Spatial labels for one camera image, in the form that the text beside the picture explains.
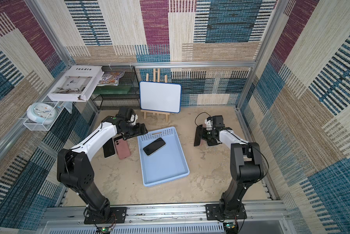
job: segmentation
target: pink phone case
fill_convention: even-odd
[[[124,159],[131,156],[131,151],[129,150],[127,141],[118,139],[114,141],[114,144],[115,148],[117,149],[119,159]]]

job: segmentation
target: aluminum frame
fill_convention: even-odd
[[[249,72],[248,77],[247,77],[247,81],[245,82],[243,91],[240,94],[239,100],[238,100],[238,104],[236,105],[236,107],[238,109],[240,109],[244,103],[245,98],[247,97],[247,93],[250,89],[250,86],[254,80],[255,74],[257,72],[257,68],[260,66],[261,62],[262,62],[262,57],[263,55],[265,55],[266,50],[268,45],[271,42],[271,39],[274,35],[274,32],[276,30],[279,18],[282,16],[282,14],[285,11],[285,8],[287,7],[289,0],[280,0],[280,2],[278,3],[278,7],[275,9],[274,12],[274,16],[272,17],[272,21],[271,24],[267,30],[267,34],[262,42],[260,51],[257,54],[256,57],[256,65],[252,68],[252,70]]]
[[[78,63],[90,66],[135,66],[135,68],[190,68],[190,67],[254,67],[255,61],[204,61],[158,63]]]
[[[247,212],[245,222],[279,220],[286,223],[290,221],[288,212],[280,200],[253,200],[243,203]],[[121,205],[127,207],[126,220],[125,223],[117,226],[217,222],[207,220],[206,204],[219,204],[219,202]],[[91,227],[93,225],[84,224],[84,209],[84,206],[47,208],[39,228]],[[97,224],[97,226],[104,227],[106,224]]]
[[[248,127],[247,127],[247,124],[246,124],[246,122],[245,122],[245,120],[244,120],[244,118],[243,118],[243,115],[241,114],[241,111],[238,110],[238,109],[235,109],[235,113],[236,113],[236,116],[237,116],[238,121],[239,121],[239,123],[240,123],[240,127],[241,127],[241,129],[243,130],[243,134],[244,134],[244,136],[245,136],[245,139],[246,139],[247,141],[249,141],[249,142],[254,142],[254,140],[253,140],[253,138],[252,138],[252,136],[251,136],[251,134],[250,134],[250,131],[249,131]],[[274,192],[274,190],[273,190],[273,186],[271,185],[269,179],[268,179],[267,177],[265,177],[265,178],[262,179],[262,181],[266,184],[266,187],[267,187],[267,189],[268,189],[268,191],[269,191],[269,194],[270,194],[270,196],[271,196],[271,199],[272,199],[272,200],[276,200],[277,198],[276,198],[276,196],[275,196],[275,192]]]
[[[37,20],[42,30],[45,32],[45,35],[48,37],[49,41],[53,45],[61,60],[65,63],[67,67],[74,65],[74,62],[68,54],[66,48],[61,44],[60,40],[51,28],[50,24],[47,22],[44,12],[38,5],[38,2],[36,0],[24,0],[24,2],[28,6],[32,14],[35,16],[35,19]]]
[[[65,68],[53,83],[41,94],[41,96],[35,100],[34,102],[39,102],[45,98],[48,92],[56,85],[57,81],[64,75],[67,71]],[[5,134],[4,137],[0,140],[0,160],[8,153],[8,151],[14,146],[15,142],[20,138],[23,132],[27,129],[23,123],[26,120],[26,112],[19,118],[16,123],[9,129],[9,131]]]

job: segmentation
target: blue whiteboard frame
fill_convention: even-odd
[[[147,83],[158,83],[158,82],[153,82],[153,81],[140,81],[139,82],[139,90],[140,90],[140,107],[141,107],[141,82],[147,82]],[[174,84],[174,83],[167,83],[167,84],[172,84],[172,85],[180,85],[180,101],[179,101],[179,111],[178,112],[171,112],[171,111],[165,111],[169,113],[179,113],[181,110],[181,94],[182,94],[182,85],[181,84]]]

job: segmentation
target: black smartphone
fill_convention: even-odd
[[[152,143],[148,144],[147,146],[144,147],[144,152],[147,154],[147,156],[152,155],[154,152],[159,150],[160,148],[164,147],[166,142],[162,138],[158,138]]]

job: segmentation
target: cable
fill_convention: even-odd
[[[216,219],[218,222],[223,223],[223,222],[225,221],[225,219],[224,219],[223,221],[219,220],[218,217],[217,217],[215,214],[213,214],[213,211],[211,211],[210,213],[215,217],[215,219]]]
[[[203,113],[207,114],[207,112],[201,112],[200,114],[197,115],[196,119],[197,119],[201,114],[203,114]]]
[[[201,112],[201,113],[198,114],[197,117],[194,119],[194,124],[196,124],[196,119],[197,119],[201,114],[203,114],[203,113],[205,113],[205,114],[207,114],[209,117],[211,117],[211,115],[209,115],[207,112]],[[202,127],[202,126],[199,126],[199,125],[197,125],[197,124],[196,124],[196,126],[197,126],[196,128],[207,129],[207,128]],[[211,141],[211,140],[202,138],[201,136],[202,136],[202,131],[200,132],[200,135],[199,135],[198,137],[201,138],[201,139],[203,139],[203,140],[205,140],[206,142],[213,142],[213,141]]]
[[[232,132],[230,132],[229,130],[226,130],[226,131],[228,131],[229,133],[231,133],[236,139],[238,139],[238,140],[242,140],[242,139],[240,139],[240,138],[238,138],[237,136],[235,136],[235,134],[233,134]],[[257,183],[257,182],[259,182],[259,181],[261,181],[261,180],[263,180],[263,178],[265,178],[266,177],[266,175],[269,173],[269,170],[270,170],[270,165],[269,165],[269,162],[267,161],[267,159],[266,159],[266,157],[265,157],[265,155],[263,155],[263,153],[261,153],[261,151],[260,150],[258,150],[256,147],[254,147],[254,146],[252,146],[252,144],[251,143],[249,143],[249,142],[247,142],[247,144],[248,145],[250,145],[252,148],[254,148],[255,150],[257,150],[261,155],[262,155],[262,157],[265,159],[265,161],[266,161],[266,164],[267,164],[267,171],[266,171],[266,173],[263,175],[263,177],[261,178],[261,179],[259,179],[259,180],[257,180],[256,182],[254,182],[254,183]]]
[[[245,214],[244,214],[243,223],[241,224],[241,227],[239,227],[238,234],[239,234],[239,232],[241,231],[241,229],[243,228],[244,222],[245,222]]]

